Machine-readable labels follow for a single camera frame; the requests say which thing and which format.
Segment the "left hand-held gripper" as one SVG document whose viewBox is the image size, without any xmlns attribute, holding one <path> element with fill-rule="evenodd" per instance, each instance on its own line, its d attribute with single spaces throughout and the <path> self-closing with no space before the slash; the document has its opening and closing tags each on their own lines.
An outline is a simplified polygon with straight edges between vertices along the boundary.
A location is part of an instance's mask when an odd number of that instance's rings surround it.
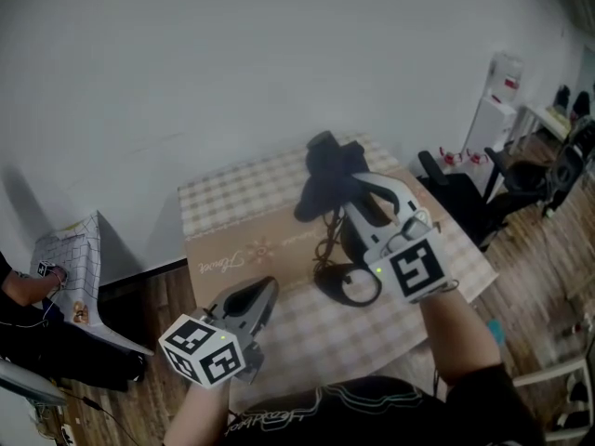
<svg viewBox="0 0 595 446">
<path fill-rule="evenodd" d="M 239 282 L 207 309 L 181 315 L 159 345 L 176 373 L 201 387 L 234 377 L 250 384 L 264 362 L 256 336 L 269 322 L 278 294 L 272 276 Z"/>
</svg>

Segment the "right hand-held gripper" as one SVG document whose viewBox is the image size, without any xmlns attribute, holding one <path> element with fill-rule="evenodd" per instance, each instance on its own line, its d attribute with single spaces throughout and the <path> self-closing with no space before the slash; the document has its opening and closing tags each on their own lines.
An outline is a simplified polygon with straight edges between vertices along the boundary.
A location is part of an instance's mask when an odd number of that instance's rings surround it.
<svg viewBox="0 0 595 446">
<path fill-rule="evenodd" d="M 379 173 L 352 175 L 370 193 L 392 205 L 400 225 L 382 209 L 360 203 L 343 208 L 366 246 L 364 262 L 381 284 L 394 287 L 410 304 L 446 290 L 446 252 L 442 234 L 431 223 L 430 212 L 400 179 Z"/>
</svg>

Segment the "dark blue wiping cloth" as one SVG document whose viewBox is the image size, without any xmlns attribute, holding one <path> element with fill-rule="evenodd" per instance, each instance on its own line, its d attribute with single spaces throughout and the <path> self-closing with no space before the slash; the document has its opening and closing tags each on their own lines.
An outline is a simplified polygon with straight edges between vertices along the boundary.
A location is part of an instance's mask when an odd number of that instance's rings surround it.
<svg viewBox="0 0 595 446">
<path fill-rule="evenodd" d="M 307 148 L 309 176 L 294 210 L 299 222 L 311 222 L 362 197 L 364 189 L 352 175 L 369 171 L 364 147 L 357 141 L 339 145 L 328 133 L 311 140 Z"/>
</svg>

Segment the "black desk lamp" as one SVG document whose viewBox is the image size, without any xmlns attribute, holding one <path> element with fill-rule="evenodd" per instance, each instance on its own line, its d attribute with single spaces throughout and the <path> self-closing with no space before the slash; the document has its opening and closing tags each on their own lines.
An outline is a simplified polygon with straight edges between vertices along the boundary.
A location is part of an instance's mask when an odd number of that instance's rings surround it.
<svg viewBox="0 0 595 446">
<path fill-rule="evenodd" d="M 345 203 L 355 202 L 378 219 L 384 217 L 353 177 L 369 171 L 364 148 L 356 141 L 341 145 L 325 131 L 308 143 L 306 167 L 309 176 L 295 218 L 305 222 L 319 217 L 326 229 L 314 248 L 314 284 L 342 306 L 366 308 L 379 298 L 382 283 L 365 263 L 364 241 L 344 208 Z"/>
</svg>

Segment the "person's right forearm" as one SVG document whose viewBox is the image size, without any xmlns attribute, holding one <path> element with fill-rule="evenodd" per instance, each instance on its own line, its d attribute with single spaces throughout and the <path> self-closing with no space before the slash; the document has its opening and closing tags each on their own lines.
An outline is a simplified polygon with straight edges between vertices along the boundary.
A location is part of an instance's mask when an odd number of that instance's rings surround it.
<svg viewBox="0 0 595 446">
<path fill-rule="evenodd" d="M 426 297 L 419 306 L 436 370 L 446 385 L 501 363 L 492 333 L 457 290 Z"/>
</svg>

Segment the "person's left forearm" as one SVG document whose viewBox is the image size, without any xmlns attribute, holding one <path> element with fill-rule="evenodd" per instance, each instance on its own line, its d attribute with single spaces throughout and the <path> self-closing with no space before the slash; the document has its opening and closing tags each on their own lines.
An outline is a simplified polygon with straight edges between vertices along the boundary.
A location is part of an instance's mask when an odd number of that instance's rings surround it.
<svg viewBox="0 0 595 446">
<path fill-rule="evenodd" d="M 231 382 L 210 389 L 192 384 L 167 429 L 163 446 L 216 446 L 229 415 Z"/>
</svg>

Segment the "table with checkered tablecloth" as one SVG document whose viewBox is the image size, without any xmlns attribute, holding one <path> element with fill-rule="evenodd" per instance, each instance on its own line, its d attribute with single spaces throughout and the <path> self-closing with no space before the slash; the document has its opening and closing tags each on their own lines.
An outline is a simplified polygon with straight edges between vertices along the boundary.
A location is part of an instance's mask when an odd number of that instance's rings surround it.
<svg viewBox="0 0 595 446">
<path fill-rule="evenodd" d="M 219 169 L 178 190 L 198 305 L 262 275 L 280 285 L 271 319 L 258 336 L 263 365 L 253 382 L 231 386 L 235 411 L 374 373 L 426 336 L 419 309 L 390 289 L 355 308 L 313 284 L 313 252 L 326 230 L 321 221 L 294 218 L 308 174 L 305 159 L 305 148 L 296 146 Z"/>
</svg>

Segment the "white water dispenser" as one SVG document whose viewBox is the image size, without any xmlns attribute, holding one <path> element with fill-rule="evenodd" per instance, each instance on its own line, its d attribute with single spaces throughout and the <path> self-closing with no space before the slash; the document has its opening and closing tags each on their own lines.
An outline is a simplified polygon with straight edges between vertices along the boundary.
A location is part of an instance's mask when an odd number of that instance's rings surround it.
<svg viewBox="0 0 595 446">
<path fill-rule="evenodd" d="M 469 161 L 466 149 L 484 152 L 503 147 L 517 117 L 515 99 L 522 79 L 523 62 L 505 51 L 496 52 L 490 61 L 482 97 L 463 145 L 460 169 L 472 174 L 486 164 Z"/>
</svg>

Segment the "teal object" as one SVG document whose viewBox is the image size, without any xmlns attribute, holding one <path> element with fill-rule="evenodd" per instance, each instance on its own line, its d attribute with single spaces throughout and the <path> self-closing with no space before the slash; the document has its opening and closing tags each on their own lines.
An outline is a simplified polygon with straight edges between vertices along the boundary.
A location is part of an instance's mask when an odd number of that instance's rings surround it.
<svg viewBox="0 0 595 446">
<path fill-rule="evenodd" d="M 497 345 L 499 347 L 504 346 L 506 343 L 506 335 L 501 322 L 496 319 L 492 319 L 487 322 L 487 327 L 494 337 Z"/>
</svg>

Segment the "person's black printed shirt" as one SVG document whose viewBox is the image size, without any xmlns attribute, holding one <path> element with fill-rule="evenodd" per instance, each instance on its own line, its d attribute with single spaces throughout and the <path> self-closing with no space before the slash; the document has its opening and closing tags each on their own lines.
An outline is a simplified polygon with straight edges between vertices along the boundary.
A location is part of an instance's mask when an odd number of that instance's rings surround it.
<svg viewBox="0 0 595 446">
<path fill-rule="evenodd" d="M 220 446 L 546 446 L 503 366 L 459 379 L 439 400 L 403 380 L 367 376 L 256 404 Z"/>
</svg>

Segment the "small cloth-covered side table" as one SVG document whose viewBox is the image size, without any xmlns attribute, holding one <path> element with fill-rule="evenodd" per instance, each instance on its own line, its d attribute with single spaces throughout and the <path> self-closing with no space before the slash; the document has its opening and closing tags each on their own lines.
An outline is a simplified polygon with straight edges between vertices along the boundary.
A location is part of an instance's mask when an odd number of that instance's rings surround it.
<svg viewBox="0 0 595 446">
<path fill-rule="evenodd" d="M 99 213 L 94 212 L 70 227 L 52 231 L 34 245 L 29 273 L 33 265 L 47 260 L 67 271 L 67 280 L 55 301 L 64 320 L 86 334 L 125 350 L 152 356 L 150 349 L 126 338 L 106 325 L 99 315 L 100 261 Z M 83 301 L 89 310 L 89 325 L 72 322 L 73 303 Z"/>
</svg>

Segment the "white table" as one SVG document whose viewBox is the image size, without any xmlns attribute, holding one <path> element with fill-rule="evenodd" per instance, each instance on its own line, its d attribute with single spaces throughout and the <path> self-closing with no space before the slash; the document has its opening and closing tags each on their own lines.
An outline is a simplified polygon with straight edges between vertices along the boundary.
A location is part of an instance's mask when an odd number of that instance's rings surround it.
<svg viewBox="0 0 595 446">
<path fill-rule="evenodd" d="M 509 134 L 508 154 L 524 151 L 529 137 L 542 127 L 559 141 L 564 141 L 571 130 L 569 120 L 553 108 L 522 105 Z"/>
</svg>

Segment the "grey chair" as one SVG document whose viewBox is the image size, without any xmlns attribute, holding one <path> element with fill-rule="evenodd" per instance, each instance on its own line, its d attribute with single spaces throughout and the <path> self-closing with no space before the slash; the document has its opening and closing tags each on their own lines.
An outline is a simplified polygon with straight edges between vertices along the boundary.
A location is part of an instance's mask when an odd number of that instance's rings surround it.
<svg viewBox="0 0 595 446">
<path fill-rule="evenodd" d="M 65 406 L 66 396 L 49 380 L 0 358 L 0 387 L 35 403 Z"/>
</svg>

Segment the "white frame chair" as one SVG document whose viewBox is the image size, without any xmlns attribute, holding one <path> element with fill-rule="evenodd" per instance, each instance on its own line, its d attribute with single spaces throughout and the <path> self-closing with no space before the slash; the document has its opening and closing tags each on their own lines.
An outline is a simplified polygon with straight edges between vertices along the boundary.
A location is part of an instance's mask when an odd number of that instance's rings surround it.
<svg viewBox="0 0 595 446">
<path fill-rule="evenodd" d="M 518 376 L 519 389 L 548 446 L 578 444 L 595 427 L 595 361 L 582 355 Z"/>
</svg>

